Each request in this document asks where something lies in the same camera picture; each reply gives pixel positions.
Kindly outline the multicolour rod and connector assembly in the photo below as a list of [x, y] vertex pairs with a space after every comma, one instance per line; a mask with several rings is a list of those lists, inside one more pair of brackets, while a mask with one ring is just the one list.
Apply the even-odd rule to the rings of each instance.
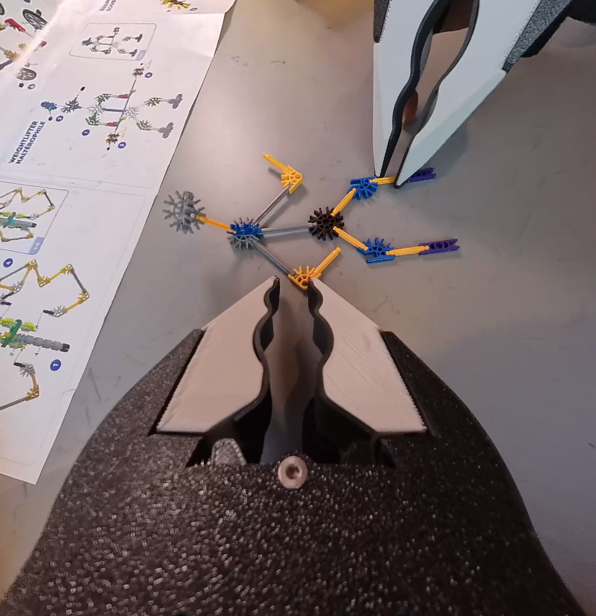
[[458, 240], [438, 240], [433, 242], [419, 243], [406, 248], [393, 248], [383, 238], [374, 238], [360, 241], [344, 230], [343, 209], [353, 200], [366, 200], [372, 197], [379, 186], [392, 184], [394, 178], [389, 177], [362, 177], [350, 181], [350, 189], [346, 196], [333, 209], [326, 208], [314, 210], [310, 215], [308, 224], [302, 227], [270, 228], [262, 227], [260, 219], [238, 220], [229, 226], [235, 231], [234, 235], [228, 235], [230, 244], [237, 249], [255, 249], [263, 254], [271, 263], [285, 273], [290, 281], [302, 290], [306, 290], [311, 280], [311, 272], [316, 267], [299, 267], [290, 271], [262, 243], [267, 236], [294, 234], [308, 231], [317, 240], [333, 240], [340, 238], [352, 246], [359, 254], [365, 257], [367, 264], [381, 264], [394, 261], [395, 258], [404, 256], [430, 256], [456, 252], [460, 249]]

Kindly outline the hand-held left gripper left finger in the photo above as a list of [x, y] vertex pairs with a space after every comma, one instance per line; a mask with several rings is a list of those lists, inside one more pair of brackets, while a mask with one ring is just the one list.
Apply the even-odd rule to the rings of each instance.
[[160, 434], [201, 437], [194, 460], [232, 439], [248, 463], [259, 463], [271, 420], [270, 371], [280, 281], [270, 277], [204, 326], [158, 419]]

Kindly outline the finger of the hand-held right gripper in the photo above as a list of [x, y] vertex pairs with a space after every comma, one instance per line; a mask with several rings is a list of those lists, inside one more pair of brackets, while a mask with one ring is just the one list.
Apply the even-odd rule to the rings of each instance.
[[402, 115], [420, 79], [422, 56], [445, 1], [375, 1], [373, 151], [378, 176], [387, 172]]
[[462, 53], [425, 105], [425, 118], [406, 151], [396, 187], [406, 183], [502, 81], [503, 64], [538, 4], [479, 1]]

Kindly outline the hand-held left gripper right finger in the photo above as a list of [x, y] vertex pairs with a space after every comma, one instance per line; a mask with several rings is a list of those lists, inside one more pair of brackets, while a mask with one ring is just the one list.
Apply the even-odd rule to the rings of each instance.
[[321, 353], [306, 408], [306, 454], [319, 463], [391, 463], [383, 439], [425, 434], [386, 332], [320, 280], [308, 284]]

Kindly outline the white toy instruction sheet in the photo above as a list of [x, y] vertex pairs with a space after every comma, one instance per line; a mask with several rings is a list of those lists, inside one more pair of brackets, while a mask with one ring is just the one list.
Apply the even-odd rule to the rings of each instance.
[[0, 1], [0, 474], [36, 483], [233, 1]]

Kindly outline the grey connector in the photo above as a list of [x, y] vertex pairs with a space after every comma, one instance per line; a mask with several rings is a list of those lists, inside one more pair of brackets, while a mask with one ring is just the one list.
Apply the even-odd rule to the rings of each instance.
[[194, 234], [201, 226], [208, 225], [234, 235], [235, 231], [229, 225], [211, 219], [204, 213], [204, 207], [199, 207], [199, 199], [189, 191], [176, 192], [175, 196], [169, 195], [164, 204], [164, 219], [170, 220], [170, 226], [183, 234]]

